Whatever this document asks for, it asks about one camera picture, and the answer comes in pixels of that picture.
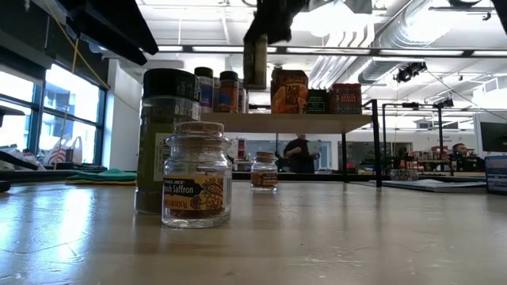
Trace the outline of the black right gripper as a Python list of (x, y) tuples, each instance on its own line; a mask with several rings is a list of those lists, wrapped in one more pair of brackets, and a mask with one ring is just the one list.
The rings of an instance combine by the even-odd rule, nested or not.
[(309, 6), (309, 0), (257, 0), (257, 11), (243, 37), (244, 44), (251, 44), (265, 37), (267, 44), (292, 39), (291, 26), (294, 17)]

